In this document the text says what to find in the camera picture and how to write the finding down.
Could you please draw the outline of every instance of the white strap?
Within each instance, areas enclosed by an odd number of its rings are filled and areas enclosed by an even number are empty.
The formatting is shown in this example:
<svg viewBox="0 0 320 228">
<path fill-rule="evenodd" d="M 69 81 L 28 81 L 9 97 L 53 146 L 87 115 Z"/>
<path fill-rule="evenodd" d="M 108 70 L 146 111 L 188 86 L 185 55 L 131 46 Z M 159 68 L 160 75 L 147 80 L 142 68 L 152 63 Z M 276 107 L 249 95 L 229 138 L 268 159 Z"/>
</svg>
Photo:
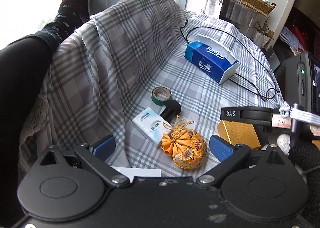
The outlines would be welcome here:
<svg viewBox="0 0 320 228">
<path fill-rule="evenodd" d="M 280 106 L 279 112 L 282 118 L 288 118 L 290 116 L 292 119 L 320 126 L 320 116 L 290 107 L 286 101 Z"/>
</svg>

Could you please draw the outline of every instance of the screw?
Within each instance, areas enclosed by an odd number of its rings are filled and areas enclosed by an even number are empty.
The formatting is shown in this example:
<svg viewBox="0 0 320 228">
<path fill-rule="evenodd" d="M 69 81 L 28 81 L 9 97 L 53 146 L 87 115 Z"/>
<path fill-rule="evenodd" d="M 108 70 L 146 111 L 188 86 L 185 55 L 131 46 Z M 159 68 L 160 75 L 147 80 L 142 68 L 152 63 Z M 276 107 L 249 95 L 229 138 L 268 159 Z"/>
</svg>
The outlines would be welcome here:
<svg viewBox="0 0 320 228">
<path fill-rule="evenodd" d="M 214 177 L 211 175 L 203 175 L 199 177 L 199 181 L 203 184 L 208 184 L 214 181 Z"/>
<path fill-rule="evenodd" d="M 121 184 L 128 180 L 128 178 L 124 175 L 114 175 L 111 179 L 113 183 Z"/>
</svg>

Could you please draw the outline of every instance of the cardboard box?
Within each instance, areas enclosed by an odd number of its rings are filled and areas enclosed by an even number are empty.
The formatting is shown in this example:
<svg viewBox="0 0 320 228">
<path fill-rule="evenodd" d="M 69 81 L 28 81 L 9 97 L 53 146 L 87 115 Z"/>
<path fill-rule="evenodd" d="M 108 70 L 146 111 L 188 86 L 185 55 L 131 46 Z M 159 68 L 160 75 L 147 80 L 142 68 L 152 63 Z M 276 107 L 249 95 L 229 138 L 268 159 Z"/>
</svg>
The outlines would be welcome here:
<svg viewBox="0 0 320 228">
<path fill-rule="evenodd" d="M 253 150 L 261 148 L 252 124 L 222 120 L 218 124 L 217 129 L 220 138 L 232 145 L 242 143 L 248 145 Z"/>
<path fill-rule="evenodd" d="M 219 84 L 232 76 L 239 64 L 230 50 L 203 35 L 187 45 L 184 57 Z"/>
</svg>

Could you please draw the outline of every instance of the person's leg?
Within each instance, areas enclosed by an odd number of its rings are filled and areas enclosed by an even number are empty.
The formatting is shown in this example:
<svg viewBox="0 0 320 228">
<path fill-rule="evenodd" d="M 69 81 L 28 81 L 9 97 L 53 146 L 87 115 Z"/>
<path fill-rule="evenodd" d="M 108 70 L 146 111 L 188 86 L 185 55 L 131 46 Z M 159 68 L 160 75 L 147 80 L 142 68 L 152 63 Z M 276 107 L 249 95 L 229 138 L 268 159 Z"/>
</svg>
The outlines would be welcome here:
<svg viewBox="0 0 320 228">
<path fill-rule="evenodd" d="M 88 20 L 88 0 L 63 0 L 54 22 L 0 50 L 0 226 L 23 216 L 17 199 L 20 132 L 52 54 Z"/>
</svg>

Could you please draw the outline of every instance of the potted plant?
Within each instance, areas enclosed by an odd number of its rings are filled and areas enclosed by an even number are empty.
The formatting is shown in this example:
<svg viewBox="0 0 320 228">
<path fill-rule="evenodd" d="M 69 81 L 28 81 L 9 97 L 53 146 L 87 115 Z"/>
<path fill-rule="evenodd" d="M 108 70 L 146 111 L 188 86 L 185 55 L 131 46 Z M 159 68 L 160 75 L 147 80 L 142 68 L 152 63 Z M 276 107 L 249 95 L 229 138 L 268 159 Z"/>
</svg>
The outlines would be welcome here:
<svg viewBox="0 0 320 228">
<path fill-rule="evenodd" d="M 268 35 L 268 19 L 269 18 L 267 18 L 262 27 L 260 25 L 260 20 L 258 21 L 258 27 L 256 27 L 256 33 L 253 36 L 253 42 L 260 48 L 263 48 L 271 38 Z"/>
</svg>

